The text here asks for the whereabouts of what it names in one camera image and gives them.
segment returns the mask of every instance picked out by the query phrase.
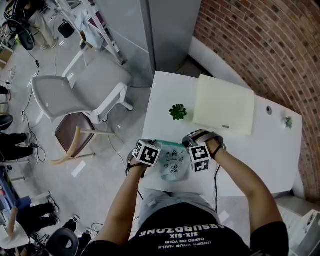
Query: wall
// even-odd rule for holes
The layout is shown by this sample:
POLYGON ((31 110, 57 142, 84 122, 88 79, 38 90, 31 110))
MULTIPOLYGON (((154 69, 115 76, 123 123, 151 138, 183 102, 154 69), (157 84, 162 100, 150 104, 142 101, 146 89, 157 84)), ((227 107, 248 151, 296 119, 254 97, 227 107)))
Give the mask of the wall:
POLYGON ((147 0, 95 0, 95 3, 130 67, 152 81, 155 67, 147 0))
POLYGON ((306 198, 318 201, 320 8, 313 0, 202 0, 194 36, 257 95, 302 115, 299 170, 306 198))
POLYGON ((156 70, 175 73, 188 55, 201 0, 148 2, 156 70))

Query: red brick wall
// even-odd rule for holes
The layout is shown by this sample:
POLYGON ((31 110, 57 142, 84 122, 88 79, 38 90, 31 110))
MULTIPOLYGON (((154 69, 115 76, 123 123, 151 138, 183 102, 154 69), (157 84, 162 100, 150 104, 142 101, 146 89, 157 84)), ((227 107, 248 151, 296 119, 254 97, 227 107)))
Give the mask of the red brick wall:
POLYGON ((307 199, 320 200, 320 8, 314 0, 202 0, 194 36, 257 95, 302 115, 299 170, 307 199))

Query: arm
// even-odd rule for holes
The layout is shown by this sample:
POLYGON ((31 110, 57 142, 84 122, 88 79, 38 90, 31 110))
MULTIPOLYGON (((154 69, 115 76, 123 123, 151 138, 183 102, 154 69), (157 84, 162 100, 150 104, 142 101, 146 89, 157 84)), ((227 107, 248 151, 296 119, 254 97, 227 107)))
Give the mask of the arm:
POLYGON ((16 222, 16 217, 18 215, 18 212, 19 211, 17 207, 12 208, 11 217, 10 217, 8 226, 5 229, 9 237, 12 237, 15 233, 15 222, 16 222))
MULTIPOLYGON (((218 143, 211 140, 207 147, 212 154, 218 148, 218 143)), ((272 194, 252 169, 223 148, 217 152, 215 160, 248 200, 251 233, 266 224, 283 221, 272 194)))
MULTIPOLYGON (((131 162, 132 165, 137 163, 135 159, 131 162)), ((130 169, 110 207, 102 230, 94 239, 95 241, 109 241, 123 246, 129 240, 136 209, 138 185, 144 170, 144 166, 130 169)))
POLYGON ((28 3, 26 4, 26 6, 23 9, 29 10, 30 8, 31 8, 31 2, 28 1, 28 3))

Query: succulent plant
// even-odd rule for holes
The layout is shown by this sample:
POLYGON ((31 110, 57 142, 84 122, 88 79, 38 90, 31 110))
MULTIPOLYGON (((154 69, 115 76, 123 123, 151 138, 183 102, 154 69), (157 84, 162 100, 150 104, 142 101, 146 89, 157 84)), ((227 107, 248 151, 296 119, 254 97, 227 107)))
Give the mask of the succulent plant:
POLYGON ((293 120, 292 120, 292 116, 288 116, 285 118, 285 127, 287 128, 292 128, 293 125, 293 120))
POLYGON ((173 116, 173 120, 183 120, 187 115, 186 108, 183 104, 176 104, 170 109, 170 115, 173 116))

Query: concrete floor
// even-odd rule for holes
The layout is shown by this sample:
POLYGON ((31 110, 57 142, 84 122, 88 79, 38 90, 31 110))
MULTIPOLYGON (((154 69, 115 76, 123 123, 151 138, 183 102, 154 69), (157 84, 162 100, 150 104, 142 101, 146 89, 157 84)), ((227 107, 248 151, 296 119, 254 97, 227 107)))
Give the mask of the concrete floor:
MULTIPOLYGON (((62 23, 62 17, 49 23, 55 35, 58 35, 58 27, 62 23)), ((59 44, 55 49, 41 51, 38 46, 31 51, 31 54, 39 60, 39 76, 54 75, 55 56, 57 75, 61 75, 74 56, 79 51, 80 38, 77 33, 64 39, 60 34, 59 44)), ((192 64, 187 63, 187 70, 190 70, 192 64)), ((1 71, 1 80, 10 81, 10 70, 16 67, 16 75, 9 88, 13 92, 13 99, 9 105, 9 112, 14 116, 14 121, 7 133, 23 133, 28 131, 26 120, 22 121, 22 110, 28 104, 31 95, 31 87, 27 87, 31 78, 37 73, 38 68, 33 58, 28 52, 18 46, 12 55, 9 63, 1 71)), ((136 74, 134 77, 135 87, 151 86, 143 81, 136 74)), ((150 88, 130 88, 127 93, 128 101, 134 105, 133 111, 127 111, 122 105, 117 105, 109 116, 109 129, 112 129, 116 136, 111 136, 110 141, 122 159, 126 159, 129 152, 135 147, 136 141, 141 139, 143 127, 150 97, 150 88)), ((32 96, 26 115, 30 126, 36 125, 36 120, 41 111, 32 96)), ((76 176, 72 176, 74 169, 82 160, 69 161, 61 165, 50 165, 50 160, 59 159, 64 151, 55 138, 55 130, 62 118, 56 119, 53 123, 46 117, 42 119, 39 125, 32 128, 36 134, 39 145, 46 152, 45 162, 35 164, 35 159, 30 158, 30 164, 15 167, 11 172, 11 177, 17 177, 20 174, 26 176, 25 181, 16 181, 14 186, 21 197, 37 195, 45 191, 50 191, 52 197, 60 207, 60 224, 54 227, 43 229, 41 234, 52 234, 57 228, 64 225, 73 214, 80 216, 81 221, 76 233, 79 235, 85 231, 86 227, 91 227, 93 223, 103 224, 108 210, 115 198, 120 186, 125 179, 125 167, 121 158, 114 151, 108 141, 107 136, 99 136, 90 145, 90 150, 96 153, 93 158, 85 158, 86 166, 76 176)), ((107 124, 98 126, 99 130, 106 131, 107 124)), ((215 207, 214 198, 206 198, 208 202, 215 207)), ((141 199, 137 198, 136 215, 139 215, 141 199)), ((219 197, 218 214, 227 212, 229 218, 223 223, 234 229, 249 244, 250 225, 248 203, 245 197, 219 197)), ((137 231, 138 220, 134 221, 132 231, 137 231)))

